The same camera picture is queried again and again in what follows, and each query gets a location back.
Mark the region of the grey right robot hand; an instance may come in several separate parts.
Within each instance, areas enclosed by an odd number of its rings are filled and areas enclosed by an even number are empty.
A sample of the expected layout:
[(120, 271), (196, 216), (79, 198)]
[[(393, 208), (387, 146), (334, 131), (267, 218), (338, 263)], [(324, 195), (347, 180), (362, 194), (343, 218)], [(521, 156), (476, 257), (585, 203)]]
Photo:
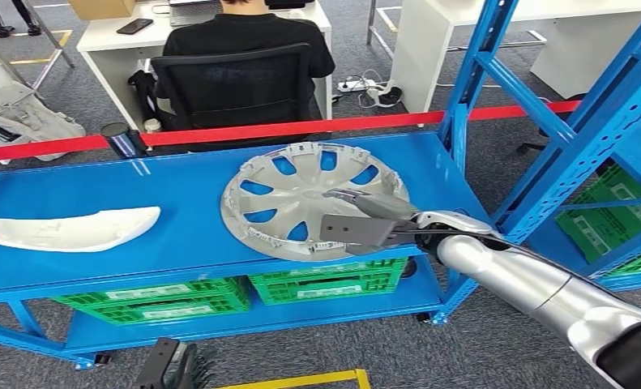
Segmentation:
[(413, 217), (419, 210), (408, 201), (354, 189), (332, 189), (323, 196), (343, 200), (361, 213), (325, 214), (322, 218), (319, 238), (344, 243), (346, 253), (366, 255), (415, 242), (411, 230), (416, 227)]

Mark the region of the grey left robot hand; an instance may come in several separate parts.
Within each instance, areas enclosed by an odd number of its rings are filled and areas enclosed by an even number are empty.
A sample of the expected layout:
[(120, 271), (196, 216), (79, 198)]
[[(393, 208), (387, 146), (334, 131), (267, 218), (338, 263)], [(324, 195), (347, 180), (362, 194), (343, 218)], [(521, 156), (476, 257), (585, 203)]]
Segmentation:
[(199, 348), (189, 344), (177, 360), (177, 368), (171, 378), (171, 388), (205, 388), (214, 377), (217, 351), (210, 346)]

